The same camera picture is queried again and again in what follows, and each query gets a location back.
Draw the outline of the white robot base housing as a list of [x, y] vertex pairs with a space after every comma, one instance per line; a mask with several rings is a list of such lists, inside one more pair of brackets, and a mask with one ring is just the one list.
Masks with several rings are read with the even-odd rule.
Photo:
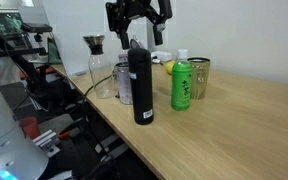
[[38, 180], [49, 158], [25, 135], [0, 92], [0, 180]]

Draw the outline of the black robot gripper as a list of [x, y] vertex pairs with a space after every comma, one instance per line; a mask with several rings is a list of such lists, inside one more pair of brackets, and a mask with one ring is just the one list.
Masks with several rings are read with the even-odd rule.
[[170, 0], [158, 0], [159, 11], [151, 6], [151, 0], [116, 0], [105, 4], [109, 29], [120, 33], [119, 37], [124, 50], [129, 49], [128, 29], [132, 20], [146, 17], [153, 26], [156, 45], [163, 44], [162, 31], [164, 23], [173, 15]]

